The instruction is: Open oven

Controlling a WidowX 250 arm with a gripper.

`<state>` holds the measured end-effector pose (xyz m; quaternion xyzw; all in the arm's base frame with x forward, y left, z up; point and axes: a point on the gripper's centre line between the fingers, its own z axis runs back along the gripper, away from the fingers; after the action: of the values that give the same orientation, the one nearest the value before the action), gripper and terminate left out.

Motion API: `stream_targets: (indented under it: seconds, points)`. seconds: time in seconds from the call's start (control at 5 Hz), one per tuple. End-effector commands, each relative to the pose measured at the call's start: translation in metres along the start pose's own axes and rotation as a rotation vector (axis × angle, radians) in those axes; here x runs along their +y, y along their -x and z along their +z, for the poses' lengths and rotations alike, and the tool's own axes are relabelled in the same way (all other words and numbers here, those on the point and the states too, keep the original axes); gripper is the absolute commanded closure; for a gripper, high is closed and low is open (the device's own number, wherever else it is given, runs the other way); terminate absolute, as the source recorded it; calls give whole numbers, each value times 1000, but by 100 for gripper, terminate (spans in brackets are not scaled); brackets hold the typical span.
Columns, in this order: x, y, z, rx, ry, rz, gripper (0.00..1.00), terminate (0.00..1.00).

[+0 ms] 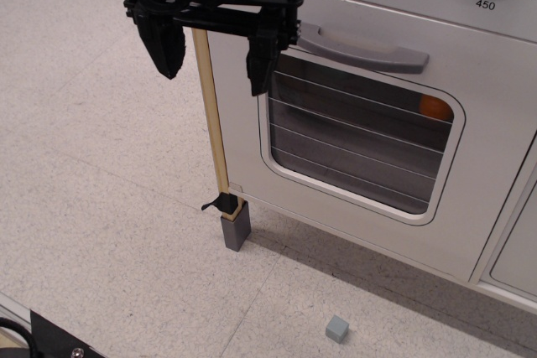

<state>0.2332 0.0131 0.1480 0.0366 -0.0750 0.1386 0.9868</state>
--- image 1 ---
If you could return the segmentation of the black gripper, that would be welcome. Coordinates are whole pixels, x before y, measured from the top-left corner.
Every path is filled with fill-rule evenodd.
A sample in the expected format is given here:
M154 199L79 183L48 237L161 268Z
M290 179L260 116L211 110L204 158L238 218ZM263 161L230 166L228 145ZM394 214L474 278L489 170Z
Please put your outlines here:
M158 72L176 77L185 58L182 26L249 37L247 75L252 96L267 91L279 46L296 44L304 0L126 0L128 16Z

